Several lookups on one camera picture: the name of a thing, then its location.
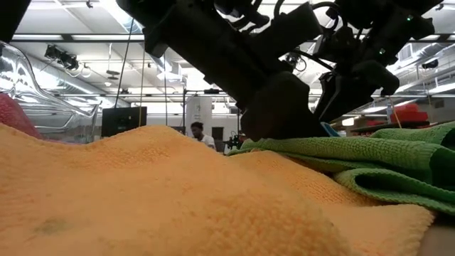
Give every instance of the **towel fold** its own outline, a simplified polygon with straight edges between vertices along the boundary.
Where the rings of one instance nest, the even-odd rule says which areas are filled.
[[[434,218],[280,154],[228,158],[168,127],[88,145],[1,124],[0,137],[0,255],[415,256]]]
[[[420,129],[384,129],[371,137],[246,141],[239,154],[272,150],[331,172],[365,196],[413,203],[455,215],[455,122]]]

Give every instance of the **orange towel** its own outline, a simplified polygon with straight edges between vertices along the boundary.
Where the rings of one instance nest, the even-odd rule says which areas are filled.
[[[167,127],[89,145],[0,125],[0,255],[416,255],[433,215],[381,206],[272,152]]]

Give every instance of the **white pillar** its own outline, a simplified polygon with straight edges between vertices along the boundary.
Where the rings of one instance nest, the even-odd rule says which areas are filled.
[[[212,136],[212,98],[195,95],[188,99],[186,104],[186,131],[192,137],[191,124],[204,124],[204,134]]]

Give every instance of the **ceiling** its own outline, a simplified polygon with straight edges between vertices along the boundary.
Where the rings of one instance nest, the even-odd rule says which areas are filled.
[[[16,33],[83,33],[83,34],[125,34],[129,23],[125,23],[125,13],[122,13],[115,3],[115,0],[91,1],[93,8],[89,9],[85,5],[86,0],[32,0],[26,15],[18,27]],[[305,0],[286,0],[282,7],[283,12],[290,12]],[[264,0],[259,8],[261,14],[273,16],[273,8],[276,0]],[[444,1],[445,4],[455,4],[455,0]],[[452,9],[442,9],[441,11],[430,11],[425,16],[432,17],[437,33],[452,33],[455,31],[455,11]],[[324,9],[316,10],[316,15],[321,24],[329,22],[324,14]],[[126,43],[12,43],[25,53],[47,63],[48,59],[44,53],[49,44],[56,45],[59,49],[76,55],[81,63],[81,68],[73,73],[77,78],[107,93],[116,93],[119,81],[108,80],[107,70],[122,71],[122,61],[125,58],[127,49]],[[311,50],[313,43],[305,43],[301,46],[302,50]],[[144,86],[144,93],[158,94],[164,91],[165,80],[160,79],[159,67],[146,54],[144,59],[144,48],[141,43],[130,43],[126,54],[126,65],[122,77],[121,87],[128,89],[129,92],[140,93],[141,85]],[[172,50],[165,54],[165,61],[172,65],[179,64],[181,74],[188,77],[189,90],[203,90],[211,87],[203,80],[203,75],[187,63],[182,57]],[[310,84],[312,92],[321,93],[321,86],[316,78],[326,72],[318,64],[307,61],[308,68],[304,73],[299,73],[299,77]],[[61,69],[58,64],[51,63],[55,68]],[[183,86],[180,81],[166,81],[168,93],[182,93]],[[139,99],[129,98],[130,102]],[[146,98],[147,102],[162,102],[164,98]]]

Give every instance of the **stain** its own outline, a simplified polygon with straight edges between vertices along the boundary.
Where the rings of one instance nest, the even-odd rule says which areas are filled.
[[[37,228],[35,228],[35,232],[42,233],[44,235],[53,235],[67,229],[68,223],[63,219],[49,218],[45,222],[41,223]]]

